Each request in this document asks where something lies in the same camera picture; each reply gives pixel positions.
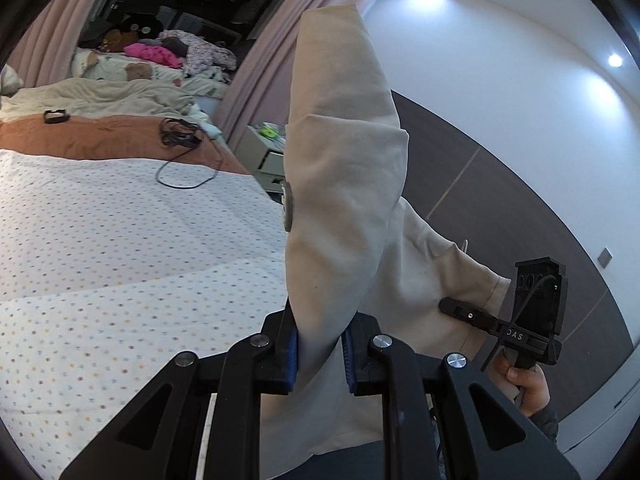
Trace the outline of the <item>person right hand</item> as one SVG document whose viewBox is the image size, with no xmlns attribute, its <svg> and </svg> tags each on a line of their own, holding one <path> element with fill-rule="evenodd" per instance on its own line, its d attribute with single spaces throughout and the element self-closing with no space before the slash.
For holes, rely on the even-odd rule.
<svg viewBox="0 0 640 480">
<path fill-rule="evenodd" d="M 532 417 L 550 403 L 548 382 L 539 365 L 523 370 L 512 366 L 500 353 L 489 365 L 489 378 L 509 400 L 514 400 L 521 393 L 520 411 L 526 417 Z"/>
</svg>

